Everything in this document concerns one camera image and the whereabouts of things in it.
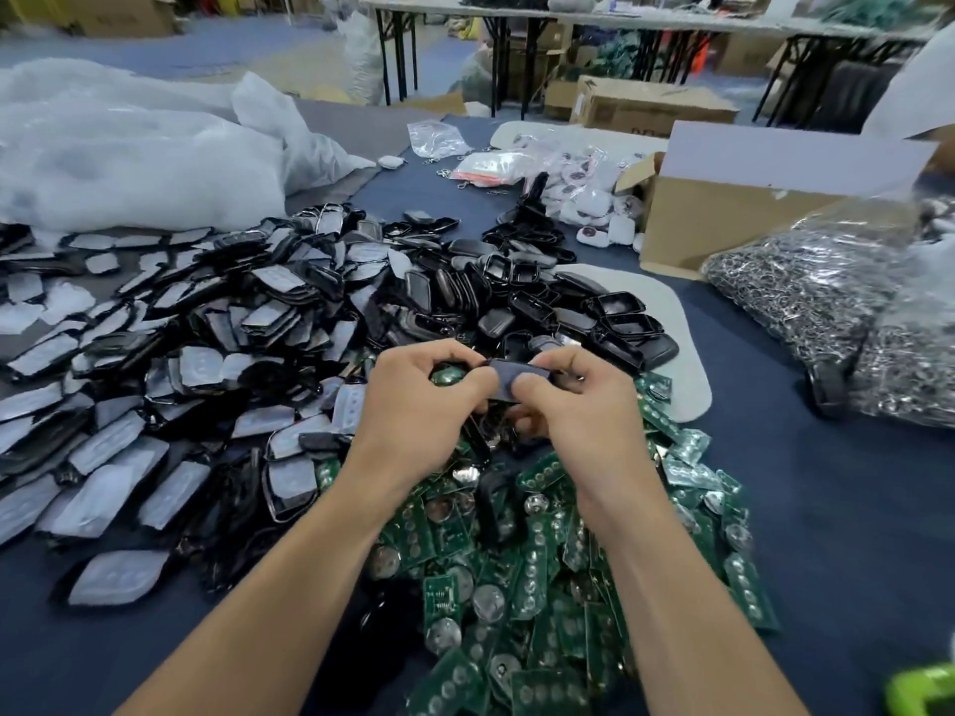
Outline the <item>person's right hand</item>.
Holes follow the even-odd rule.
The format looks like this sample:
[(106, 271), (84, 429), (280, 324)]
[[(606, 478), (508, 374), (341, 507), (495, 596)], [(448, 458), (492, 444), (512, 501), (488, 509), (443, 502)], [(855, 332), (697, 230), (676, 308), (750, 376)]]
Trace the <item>person's right hand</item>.
[(554, 377), (520, 373), (511, 393), (518, 404), (532, 391), (567, 392), (565, 422), (544, 437), (579, 495), (605, 512), (662, 496), (632, 379), (579, 346), (545, 351), (531, 365)]

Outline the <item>person's left forearm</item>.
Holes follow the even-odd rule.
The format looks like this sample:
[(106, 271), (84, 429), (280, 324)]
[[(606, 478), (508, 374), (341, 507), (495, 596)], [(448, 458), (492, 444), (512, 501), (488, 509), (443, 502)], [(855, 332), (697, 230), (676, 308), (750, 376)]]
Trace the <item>person's left forearm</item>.
[(381, 530), (433, 462), (354, 447), (326, 493), (113, 716), (298, 716)]

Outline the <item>clear bag of metal rings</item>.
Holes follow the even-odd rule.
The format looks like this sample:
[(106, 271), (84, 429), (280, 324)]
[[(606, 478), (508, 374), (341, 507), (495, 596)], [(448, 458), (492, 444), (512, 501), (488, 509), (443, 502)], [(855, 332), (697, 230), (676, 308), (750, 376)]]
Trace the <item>clear bag of metal rings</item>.
[(955, 194), (847, 198), (700, 271), (788, 348), (819, 416), (955, 431)]

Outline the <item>pile of film-covered black covers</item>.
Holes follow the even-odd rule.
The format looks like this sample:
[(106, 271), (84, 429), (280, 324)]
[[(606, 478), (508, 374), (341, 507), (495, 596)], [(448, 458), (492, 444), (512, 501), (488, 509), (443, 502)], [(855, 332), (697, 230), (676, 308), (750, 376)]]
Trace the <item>pile of film-covered black covers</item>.
[(78, 550), (57, 596), (78, 609), (129, 607), (188, 565), (232, 589), (328, 491), (379, 353), (431, 310), (413, 300), (435, 223), (325, 204), (185, 232), (0, 359), (19, 385), (0, 395), (0, 556)]

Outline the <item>person's left hand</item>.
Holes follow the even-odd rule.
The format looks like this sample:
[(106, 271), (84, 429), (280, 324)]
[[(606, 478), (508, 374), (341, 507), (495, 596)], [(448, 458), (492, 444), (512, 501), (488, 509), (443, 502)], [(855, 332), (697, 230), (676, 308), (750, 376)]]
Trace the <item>person's left hand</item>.
[(451, 457), (465, 423), (440, 414), (440, 387), (477, 367), (490, 365), (453, 339), (386, 350), (369, 378), (349, 459), (411, 483), (436, 470)]

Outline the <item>orange-tinted plastic bag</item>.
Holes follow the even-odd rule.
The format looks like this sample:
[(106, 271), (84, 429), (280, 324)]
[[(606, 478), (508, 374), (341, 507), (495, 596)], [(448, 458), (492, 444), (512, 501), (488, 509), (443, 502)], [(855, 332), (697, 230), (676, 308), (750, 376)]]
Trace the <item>orange-tinted plastic bag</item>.
[(465, 156), (447, 178), (490, 189), (519, 183), (536, 166), (535, 158), (522, 151), (491, 151)]

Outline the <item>green tool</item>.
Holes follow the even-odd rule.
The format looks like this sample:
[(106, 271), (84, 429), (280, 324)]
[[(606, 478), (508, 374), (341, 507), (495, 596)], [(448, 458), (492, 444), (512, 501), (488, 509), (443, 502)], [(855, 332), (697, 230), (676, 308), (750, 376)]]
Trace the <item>green tool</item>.
[(885, 689), (888, 716), (955, 716), (955, 662), (901, 672)]

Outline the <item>white foam sheet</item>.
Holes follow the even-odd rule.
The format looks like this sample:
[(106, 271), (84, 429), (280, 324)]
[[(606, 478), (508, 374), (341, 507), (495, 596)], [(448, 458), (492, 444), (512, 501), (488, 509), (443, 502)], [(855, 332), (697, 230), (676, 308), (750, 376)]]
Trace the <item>white foam sheet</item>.
[(684, 424), (698, 420), (710, 410), (710, 381), (690, 333), (685, 309), (674, 288), (649, 275), (591, 264), (559, 265), (554, 272), (582, 275), (610, 292), (627, 291), (640, 299), (679, 347), (677, 356), (660, 367), (662, 374), (673, 382), (666, 408), (668, 416)]

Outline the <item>large white plastic bag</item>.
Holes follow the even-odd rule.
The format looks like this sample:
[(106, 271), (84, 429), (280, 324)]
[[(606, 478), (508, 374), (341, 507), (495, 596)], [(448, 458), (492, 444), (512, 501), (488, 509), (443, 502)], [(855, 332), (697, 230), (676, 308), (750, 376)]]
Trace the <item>large white plastic bag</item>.
[(0, 69), (0, 223), (241, 230), (374, 167), (252, 72), (177, 82), (72, 58)]

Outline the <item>person's right forearm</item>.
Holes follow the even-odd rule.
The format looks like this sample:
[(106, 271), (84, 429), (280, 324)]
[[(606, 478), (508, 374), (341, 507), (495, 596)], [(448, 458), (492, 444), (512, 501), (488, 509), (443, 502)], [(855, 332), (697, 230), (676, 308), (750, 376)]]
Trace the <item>person's right forearm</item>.
[(571, 474), (610, 565), (650, 716), (810, 716), (656, 475)]

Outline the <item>closed brown cardboard box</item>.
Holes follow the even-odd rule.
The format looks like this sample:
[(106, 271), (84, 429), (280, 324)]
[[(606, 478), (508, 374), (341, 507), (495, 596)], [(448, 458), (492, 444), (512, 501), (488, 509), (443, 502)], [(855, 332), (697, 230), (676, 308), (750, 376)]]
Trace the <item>closed brown cardboard box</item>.
[(677, 121), (733, 124), (738, 112), (705, 87), (583, 76), (569, 124), (669, 138)]

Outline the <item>pile of black shell halves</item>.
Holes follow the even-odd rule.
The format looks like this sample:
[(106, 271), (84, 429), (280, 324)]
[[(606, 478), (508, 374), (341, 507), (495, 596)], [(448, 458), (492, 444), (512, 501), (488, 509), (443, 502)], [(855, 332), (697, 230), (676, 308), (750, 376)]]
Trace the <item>pile of black shell halves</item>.
[(576, 256), (545, 215), (547, 183), (548, 174), (534, 176), (478, 239), (453, 237), (452, 216), (407, 211), (385, 224), (390, 252), (409, 264), (376, 275), (370, 301), (354, 304), (365, 343), (383, 350), (452, 338), (514, 361), (579, 345), (632, 376), (675, 360), (679, 344), (636, 294), (558, 268)]

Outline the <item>grey foam sheet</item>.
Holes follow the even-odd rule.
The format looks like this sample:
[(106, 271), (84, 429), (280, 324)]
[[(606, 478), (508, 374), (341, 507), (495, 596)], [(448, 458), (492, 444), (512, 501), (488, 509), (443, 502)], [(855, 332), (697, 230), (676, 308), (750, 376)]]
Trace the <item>grey foam sheet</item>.
[[(295, 104), (309, 129), (327, 135), (347, 153), (376, 162), (383, 155), (402, 154), (410, 146), (407, 126), (440, 115), (415, 107), (367, 107), (297, 99)], [(286, 212), (341, 203), (356, 194), (378, 173), (378, 168), (355, 171), (328, 186), (299, 191), (286, 199)]]

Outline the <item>white filled sack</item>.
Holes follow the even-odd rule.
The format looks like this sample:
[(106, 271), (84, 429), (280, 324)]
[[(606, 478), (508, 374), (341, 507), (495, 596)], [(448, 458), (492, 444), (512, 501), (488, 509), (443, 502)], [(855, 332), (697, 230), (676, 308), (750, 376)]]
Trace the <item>white filled sack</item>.
[(343, 39), (344, 91), (357, 104), (378, 106), (385, 99), (386, 67), (376, 22), (353, 11), (337, 28)]

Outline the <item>long white folding table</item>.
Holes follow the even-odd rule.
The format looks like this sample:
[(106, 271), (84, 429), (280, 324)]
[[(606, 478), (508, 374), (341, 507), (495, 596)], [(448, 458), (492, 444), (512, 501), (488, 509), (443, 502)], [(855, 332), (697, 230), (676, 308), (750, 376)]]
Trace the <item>long white folding table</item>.
[(520, 92), (520, 119), (523, 120), (534, 99), (532, 78), (535, 59), (543, 27), (549, 22), (570, 26), (590, 25), (604, 29), (638, 31), (641, 46), (637, 63), (632, 71), (635, 80), (651, 82), (655, 72), (657, 80), (665, 83), (684, 84), (690, 73), (691, 63), (703, 46), (717, 36), (734, 34), (773, 37), (783, 40), (782, 57), (775, 68), (753, 119), (757, 120), (770, 95), (773, 82), (787, 64), (793, 66), (790, 79), (783, 86), (780, 101), (784, 101), (789, 89), (797, 80), (805, 78), (811, 70), (809, 62), (818, 60), (825, 71), (843, 59), (857, 59), (872, 64), (883, 64), (904, 52), (925, 46), (937, 30), (910, 29), (885, 31), (877, 27), (822, 22), (806, 18), (772, 18), (765, 15), (739, 18), (729, 15), (694, 13), (656, 7), (634, 7), (629, 12), (567, 12), (553, 10), (508, 8), (501, 6), (481, 7), (466, 5), (463, 0), (364, 0), (367, 8), (375, 10), (379, 45), (386, 48), (388, 35), (392, 35), (394, 57), (397, 65), (396, 95), (391, 94), (388, 77), (385, 77), (385, 101), (403, 101), (408, 95), (408, 78), (405, 69), (404, 35), (406, 22), (417, 16), (429, 14), (448, 17), (472, 17), (484, 21), (494, 43), (492, 55), (492, 116), (496, 116), (504, 99), (501, 84), (509, 71), (508, 48), (511, 39), (509, 22), (523, 20), (527, 31), (525, 51), (530, 56), (522, 78)]

